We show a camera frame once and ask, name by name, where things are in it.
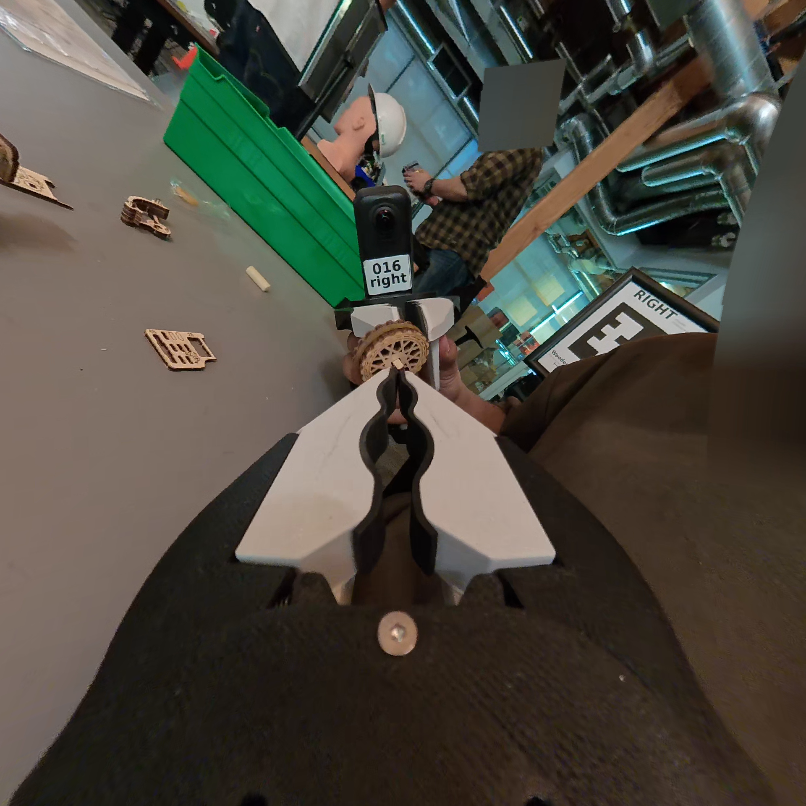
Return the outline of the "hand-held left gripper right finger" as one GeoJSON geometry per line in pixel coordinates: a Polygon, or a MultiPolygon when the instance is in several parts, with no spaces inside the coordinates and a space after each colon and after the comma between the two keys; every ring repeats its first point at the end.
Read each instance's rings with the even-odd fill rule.
{"type": "Polygon", "coordinates": [[[493,432],[412,372],[398,375],[411,434],[412,553],[457,605],[470,582],[554,562],[556,550],[493,432]]]}

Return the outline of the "wooden spoked wheel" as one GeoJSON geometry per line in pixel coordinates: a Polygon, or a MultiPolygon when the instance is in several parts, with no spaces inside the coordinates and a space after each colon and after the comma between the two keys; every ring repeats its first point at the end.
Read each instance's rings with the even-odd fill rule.
{"type": "Polygon", "coordinates": [[[426,365],[429,341],[408,321],[389,321],[373,328],[361,338],[355,357],[361,382],[389,368],[417,374],[426,365]]]}

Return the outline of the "clear plastic wrapper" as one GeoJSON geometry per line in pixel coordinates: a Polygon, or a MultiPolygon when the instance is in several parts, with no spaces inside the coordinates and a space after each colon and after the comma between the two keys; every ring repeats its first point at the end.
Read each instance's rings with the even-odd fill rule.
{"type": "Polygon", "coordinates": [[[204,215],[211,215],[221,219],[226,219],[230,216],[230,208],[225,202],[220,200],[210,201],[200,198],[177,179],[171,179],[169,185],[175,196],[180,198],[189,207],[198,209],[204,215]]]}

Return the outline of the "wooden parts sheet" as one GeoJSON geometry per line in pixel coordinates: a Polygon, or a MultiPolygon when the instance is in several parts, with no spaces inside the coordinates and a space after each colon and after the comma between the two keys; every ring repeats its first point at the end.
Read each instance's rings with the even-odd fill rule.
{"type": "Polygon", "coordinates": [[[2,1],[1,28],[23,50],[150,102],[132,79],[55,1],[2,1]]]}

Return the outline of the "green plastic bin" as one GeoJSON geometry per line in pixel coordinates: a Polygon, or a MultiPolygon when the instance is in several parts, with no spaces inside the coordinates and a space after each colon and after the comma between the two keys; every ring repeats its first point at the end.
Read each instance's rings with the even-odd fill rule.
{"type": "Polygon", "coordinates": [[[364,297],[352,201],[205,51],[164,142],[327,303],[364,297]]]}

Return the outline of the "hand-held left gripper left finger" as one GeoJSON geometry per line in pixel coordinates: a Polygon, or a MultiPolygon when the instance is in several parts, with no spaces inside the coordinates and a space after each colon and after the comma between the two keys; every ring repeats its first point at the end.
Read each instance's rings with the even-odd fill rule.
{"type": "Polygon", "coordinates": [[[351,602],[368,559],[356,531],[372,531],[401,372],[391,368],[293,434],[292,446],[236,548],[241,563],[323,576],[339,605],[351,602]]]}

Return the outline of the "wooden workbench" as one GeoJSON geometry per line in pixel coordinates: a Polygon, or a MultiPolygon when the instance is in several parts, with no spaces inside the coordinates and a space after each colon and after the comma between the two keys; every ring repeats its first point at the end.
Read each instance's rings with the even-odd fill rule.
{"type": "Polygon", "coordinates": [[[198,47],[203,48],[210,55],[218,55],[217,33],[215,31],[211,34],[209,29],[196,24],[189,13],[183,11],[178,3],[173,1],[157,1],[157,3],[192,38],[198,47]]]}

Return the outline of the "mannequin head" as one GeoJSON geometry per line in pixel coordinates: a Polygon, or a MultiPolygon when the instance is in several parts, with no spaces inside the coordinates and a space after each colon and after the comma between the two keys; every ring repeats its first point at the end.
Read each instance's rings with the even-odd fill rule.
{"type": "Polygon", "coordinates": [[[370,95],[357,97],[335,122],[334,128],[335,139],[322,139],[317,147],[337,174],[350,184],[356,177],[356,167],[367,143],[374,143],[378,131],[370,95]]]}

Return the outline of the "curved wooden model part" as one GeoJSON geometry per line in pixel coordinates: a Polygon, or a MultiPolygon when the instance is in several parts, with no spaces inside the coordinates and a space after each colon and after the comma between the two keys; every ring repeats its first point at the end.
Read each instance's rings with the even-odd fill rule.
{"type": "Polygon", "coordinates": [[[170,240],[172,232],[166,221],[169,208],[159,199],[144,196],[128,196],[123,204],[120,220],[128,227],[143,229],[163,240],[170,240]]]}

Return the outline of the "person's right hand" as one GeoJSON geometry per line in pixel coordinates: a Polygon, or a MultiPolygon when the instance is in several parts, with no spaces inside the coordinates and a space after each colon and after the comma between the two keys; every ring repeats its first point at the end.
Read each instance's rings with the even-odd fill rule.
{"type": "MultiPolygon", "coordinates": [[[[363,383],[359,372],[358,359],[356,357],[358,345],[359,339],[352,333],[348,334],[348,354],[343,360],[343,373],[353,385],[361,385],[363,383]]],[[[484,405],[480,403],[482,399],[472,393],[462,382],[458,369],[458,348],[446,335],[441,337],[439,341],[439,359],[440,393],[458,406],[458,408],[461,408],[469,416],[484,425],[479,420],[480,409],[481,406],[484,405]]]]}

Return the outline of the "black framed marker sign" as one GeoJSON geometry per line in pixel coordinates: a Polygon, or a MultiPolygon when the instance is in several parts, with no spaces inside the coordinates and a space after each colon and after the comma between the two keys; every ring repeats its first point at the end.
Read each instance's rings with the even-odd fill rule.
{"type": "Polygon", "coordinates": [[[637,268],[630,269],[526,357],[539,377],[643,338],[716,334],[719,321],[637,268]]]}

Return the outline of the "white hard hat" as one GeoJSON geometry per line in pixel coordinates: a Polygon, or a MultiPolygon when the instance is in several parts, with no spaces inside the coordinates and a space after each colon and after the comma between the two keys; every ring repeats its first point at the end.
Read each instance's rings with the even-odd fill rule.
{"type": "Polygon", "coordinates": [[[373,151],[384,160],[399,151],[404,143],[406,111],[392,95],[377,93],[372,85],[368,85],[368,98],[376,121],[376,133],[372,137],[373,151]]]}

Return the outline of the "wooden motorcycle model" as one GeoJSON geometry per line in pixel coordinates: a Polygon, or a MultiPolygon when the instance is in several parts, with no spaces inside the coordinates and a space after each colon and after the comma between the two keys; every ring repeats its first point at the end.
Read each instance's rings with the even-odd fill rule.
{"type": "Polygon", "coordinates": [[[5,136],[1,136],[1,185],[38,197],[58,207],[73,207],[59,201],[53,190],[55,185],[44,175],[20,165],[18,149],[5,136]]]}

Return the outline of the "wooden beam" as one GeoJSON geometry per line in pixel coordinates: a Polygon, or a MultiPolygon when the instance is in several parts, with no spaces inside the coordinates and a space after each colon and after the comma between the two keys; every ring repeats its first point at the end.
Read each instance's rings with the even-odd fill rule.
{"type": "Polygon", "coordinates": [[[681,68],[509,229],[480,276],[490,281],[498,275],[709,84],[701,57],[681,68]]]}

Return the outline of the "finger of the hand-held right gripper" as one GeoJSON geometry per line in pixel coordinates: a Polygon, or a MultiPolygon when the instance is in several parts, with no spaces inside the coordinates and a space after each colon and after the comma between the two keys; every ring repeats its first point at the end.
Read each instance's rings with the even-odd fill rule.
{"type": "Polygon", "coordinates": [[[439,341],[455,324],[455,304],[449,297],[417,300],[417,326],[426,337],[429,353],[427,379],[433,389],[440,388],[439,341]]]}
{"type": "Polygon", "coordinates": [[[364,338],[375,328],[389,322],[400,321],[400,311],[392,305],[359,306],[350,314],[351,333],[357,338],[364,338]]]}

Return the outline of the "grey desk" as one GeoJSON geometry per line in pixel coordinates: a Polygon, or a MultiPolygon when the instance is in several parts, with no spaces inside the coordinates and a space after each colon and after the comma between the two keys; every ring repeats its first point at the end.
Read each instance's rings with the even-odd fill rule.
{"type": "Polygon", "coordinates": [[[346,390],[328,305],[163,143],[172,104],[2,32],[2,134],[73,207],[2,188],[2,804],[70,718],[156,562],[215,496],[346,390]],[[170,240],[120,220],[169,208],[170,240]],[[269,281],[262,293],[246,274],[269,281]],[[204,334],[172,371],[146,329],[204,334]]]}

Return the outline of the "silver ventilation ducts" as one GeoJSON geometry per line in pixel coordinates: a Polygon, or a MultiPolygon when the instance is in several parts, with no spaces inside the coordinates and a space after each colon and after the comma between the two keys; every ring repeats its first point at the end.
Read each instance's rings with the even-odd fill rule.
{"type": "Polygon", "coordinates": [[[611,238],[730,249],[801,58],[781,45],[801,37],[804,2],[786,4],[607,2],[613,43],[562,102],[559,151],[579,166],[665,86],[675,96],[568,213],[611,238]]]}

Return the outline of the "flat wooden grid part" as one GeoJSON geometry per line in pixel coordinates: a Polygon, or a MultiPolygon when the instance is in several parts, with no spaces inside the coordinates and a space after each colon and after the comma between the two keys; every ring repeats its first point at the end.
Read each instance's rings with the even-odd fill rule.
{"type": "Polygon", "coordinates": [[[165,366],[172,371],[203,370],[208,363],[217,361],[204,334],[146,329],[144,336],[165,366]]]}

